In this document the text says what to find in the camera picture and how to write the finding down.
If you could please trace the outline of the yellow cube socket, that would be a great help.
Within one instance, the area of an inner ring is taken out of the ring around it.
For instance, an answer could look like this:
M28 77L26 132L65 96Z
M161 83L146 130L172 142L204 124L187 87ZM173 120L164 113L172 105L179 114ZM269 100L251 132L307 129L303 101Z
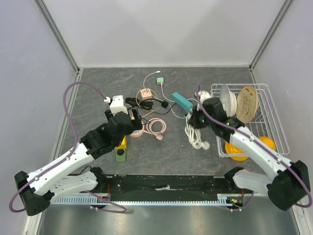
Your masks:
M121 144L117 147L115 147L115 150L119 150L119 149L126 149L127 148L127 138L126 136L124 136Z

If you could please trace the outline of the teal power strip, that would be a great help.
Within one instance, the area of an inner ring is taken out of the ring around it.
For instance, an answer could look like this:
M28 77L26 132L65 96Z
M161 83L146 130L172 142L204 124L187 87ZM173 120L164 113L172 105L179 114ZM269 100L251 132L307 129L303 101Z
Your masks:
M193 103L177 92L172 93L173 101L179 105L184 111L190 112L193 109Z

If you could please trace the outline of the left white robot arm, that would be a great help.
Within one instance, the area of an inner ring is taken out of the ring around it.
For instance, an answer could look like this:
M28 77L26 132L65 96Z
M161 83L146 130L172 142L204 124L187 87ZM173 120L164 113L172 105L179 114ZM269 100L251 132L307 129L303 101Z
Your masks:
M67 177L77 168L112 152L125 136L143 127L142 118L136 108L115 115L107 110L105 114L108 122L87 132L64 155L36 171L20 171L14 176L17 187L15 196L20 197L24 206L19 212L24 211L27 215L34 216L62 197L82 191L106 190L107 177L99 167L82 175Z

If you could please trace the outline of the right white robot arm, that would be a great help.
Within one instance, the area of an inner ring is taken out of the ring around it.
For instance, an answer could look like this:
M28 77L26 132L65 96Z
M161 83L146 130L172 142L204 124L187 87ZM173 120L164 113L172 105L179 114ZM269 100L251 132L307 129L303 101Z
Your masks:
M283 157L256 137L236 117L228 117L217 97L197 98L189 123L196 129L211 127L226 142L242 150L265 174L242 168L231 170L224 187L234 193L240 188L267 194L270 201L286 211L292 206L309 208L313 204L308 167L304 162Z

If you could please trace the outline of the green power strip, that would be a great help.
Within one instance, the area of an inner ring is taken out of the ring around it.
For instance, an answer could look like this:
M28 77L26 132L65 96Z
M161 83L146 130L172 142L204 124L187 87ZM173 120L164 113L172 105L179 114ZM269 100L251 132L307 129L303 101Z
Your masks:
M117 163L123 163L127 159L126 150L125 149L118 149L116 151L115 160Z

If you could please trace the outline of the pink round socket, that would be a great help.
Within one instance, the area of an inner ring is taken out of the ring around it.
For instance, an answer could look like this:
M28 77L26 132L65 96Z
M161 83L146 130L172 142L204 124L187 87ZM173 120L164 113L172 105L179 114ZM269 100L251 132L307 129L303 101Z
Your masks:
M141 130L135 130L130 134L130 137L132 138L139 138L144 134L145 130L141 129Z

